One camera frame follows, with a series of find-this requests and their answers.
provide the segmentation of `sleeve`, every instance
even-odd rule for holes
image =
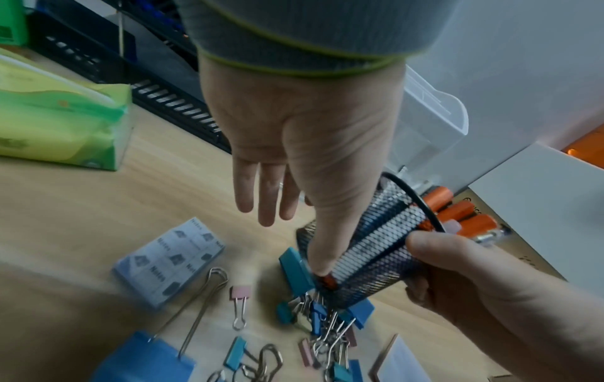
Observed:
[[[176,0],[201,54],[291,76],[361,73],[427,49],[459,0]]]

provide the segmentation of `wooden desk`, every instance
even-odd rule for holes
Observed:
[[[291,222],[261,227],[255,212],[235,207],[228,154],[139,107],[133,114],[136,127],[118,172],[0,158],[0,380],[85,381],[133,331],[158,328],[201,278],[164,311],[152,312],[120,285],[111,266],[196,216],[226,243],[214,265],[228,270],[231,284],[254,286],[242,332],[250,350],[267,341],[278,346],[285,366],[276,381],[322,381],[302,367],[297,343],[304,333],[278,325],[274,313],[287,290],[277,257],[295,245],[294,229],[312,219],[311,208],[301,207]],[[236,336],[227,294],[208,310],[187,350],[198,362],[191,381],[221,369]],[[399,333],[434,381],[486,381],[487,358],[443,319],[410,303],[402,285],[372,301],[376,312],[351,350],[364,373]],[[198,308],[163,338],[179,346]]]

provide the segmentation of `hand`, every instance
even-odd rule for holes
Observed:
[[[201,87],[233,152],[235,202],[258,221],[294,216],[302,189],[316,210],[313,271],[327,274],[367,208],[389,152],[405,63],[336,79],[251,72],[200,57]]]
[[[410,299],[453,323],[522,381],[601,381],[604,303],[499,249],[447,233],[413,232],[429,264]]]

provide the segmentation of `black mesh pen holder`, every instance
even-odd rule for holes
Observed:
[[[316,288],[327,305],[347,308],[421,272],[423,264],[409,254],[405,240],[424,221],[430,222],[436,231],[444,232],[436,214],[413,188],[395,175],[382,173],[348,249],[328,276],[314,276]],[[315,229],[316,222],[312,221],[296,232],[304,259]]]

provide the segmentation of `green tissue package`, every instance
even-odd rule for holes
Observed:
[[[115,171],[131,105],[129,85],[71,81],[0,48],[0,155]]]

